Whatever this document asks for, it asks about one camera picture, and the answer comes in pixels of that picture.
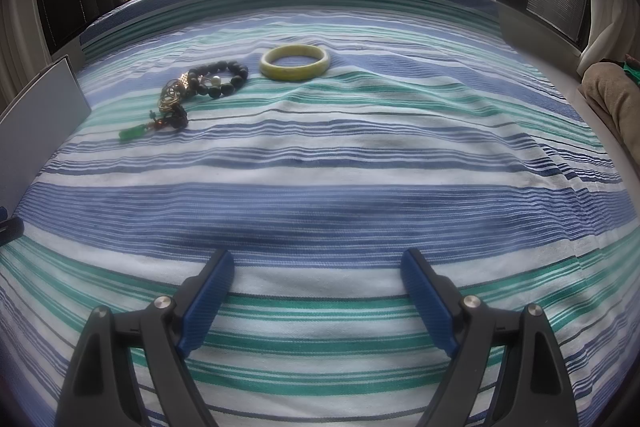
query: beaded bracelet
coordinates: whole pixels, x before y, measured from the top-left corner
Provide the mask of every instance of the beaded bracelet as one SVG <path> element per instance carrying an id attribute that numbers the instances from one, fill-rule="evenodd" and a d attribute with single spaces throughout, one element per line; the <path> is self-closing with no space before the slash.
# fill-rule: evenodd
<path id="1" fill-rule="evenodd" d="M 219 76 L 209 76 L 225 70 L 233 75 L 229 82 L 220 85 Z M 162 129 L 170 125 L 174 129 L 187 127 L 189 120 L 187 111 L 182 107 L 181 102 L 193 98 L 197 94 L 208 94 L 216 99 L 221 95 L 229 96 L 244 86 L 249 76 L 249 68 L 239 64 L 236 60 L 219 60 L 205 66 L 196 66 L 180 75 L 180 78 L 169 80 L 160 92 L 158 109 L 162 117 L 156 119 L 156 114 L 149 111 L 152 122 L 143 123 L 135 127 L 130 127 L 120 131 L 121 140 L 131 140 L 142 136 L 150 129 Z"/>

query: yellow bangle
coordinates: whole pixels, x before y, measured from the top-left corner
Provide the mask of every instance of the yellow bangle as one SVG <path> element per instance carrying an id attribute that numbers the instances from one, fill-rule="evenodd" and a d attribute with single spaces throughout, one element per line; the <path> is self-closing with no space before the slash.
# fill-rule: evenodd
<path id="1" fill-rule="evenodd" d="M 286 68 L 284 66 L 274 66 L 272 62 L 283 57 L 303 57 L 317 58 L 317 62 L 305 66 L 294 66 Z M 287 44 L 266 52 L 260 59 L 260 72 L 271 80 L 308 80 L 323 74 L 329 69 L 331 57 L 324 49 L 308 44 Z"/>

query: striped bedsheet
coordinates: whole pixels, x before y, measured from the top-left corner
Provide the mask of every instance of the striped bedsheet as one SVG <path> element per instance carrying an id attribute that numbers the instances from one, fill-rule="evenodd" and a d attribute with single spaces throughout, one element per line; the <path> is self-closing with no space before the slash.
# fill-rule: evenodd
<path id="1" fill-rule="evenodd" d="M 331 68 L 299 84 L 260 76 L 262 53 L 286 42 L 324 46 Z M 242 90 L 186 103 L 184 131 L 118 141 L 169 78 L 221 58 L 249 66 Z M 631 201 L 591 129 L 490 14 L 249 11 L 129 45 L 79 80 L 92 115 L 21 201 L 24 237 L 0 249 L 1 367 L 38 427 L 53 424 L 90 310 L 141 309 L 218 246 L 236 279 L 188 367 L 222 427 L 413 427 L 448 359 L 402 287 L 407 247 L 465 294 L 544 306 L 582 427 L 638 353 Z"/>

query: curtain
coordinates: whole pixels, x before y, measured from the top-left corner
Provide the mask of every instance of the curtain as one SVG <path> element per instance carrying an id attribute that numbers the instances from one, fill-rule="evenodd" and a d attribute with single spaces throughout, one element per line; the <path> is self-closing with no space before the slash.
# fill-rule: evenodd
<path id="1" fill-rule="evenodd" d="M 603 58 L 640 58 L 640 7 L 636 0 L 591 0 L 589 43 L 580 55 L 578 74 Z"/>

